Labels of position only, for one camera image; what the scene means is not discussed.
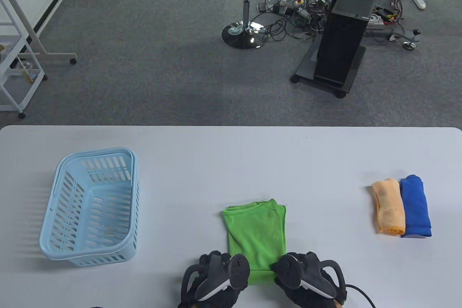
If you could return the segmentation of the person's left hand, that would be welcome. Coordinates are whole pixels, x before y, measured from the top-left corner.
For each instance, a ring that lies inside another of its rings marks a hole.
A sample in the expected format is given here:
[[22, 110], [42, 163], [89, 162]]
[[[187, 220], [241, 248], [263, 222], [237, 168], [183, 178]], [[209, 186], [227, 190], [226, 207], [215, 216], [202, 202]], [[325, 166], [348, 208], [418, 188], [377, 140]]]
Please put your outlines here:
[[249, 285], [250, 264], [243, 254], [213, 251], [187, 268], [179, 308], [232, 308]]

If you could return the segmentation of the person's right hand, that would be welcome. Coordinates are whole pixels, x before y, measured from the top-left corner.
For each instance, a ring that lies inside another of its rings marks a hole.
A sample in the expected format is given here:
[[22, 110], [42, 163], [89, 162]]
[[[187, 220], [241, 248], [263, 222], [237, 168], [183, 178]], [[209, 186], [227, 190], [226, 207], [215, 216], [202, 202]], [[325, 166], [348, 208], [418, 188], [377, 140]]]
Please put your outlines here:
[[314, 252], [288, 252], [271, 265], [275, 283], [301, 308], [338, 308], [347, 299], [340, 266]]

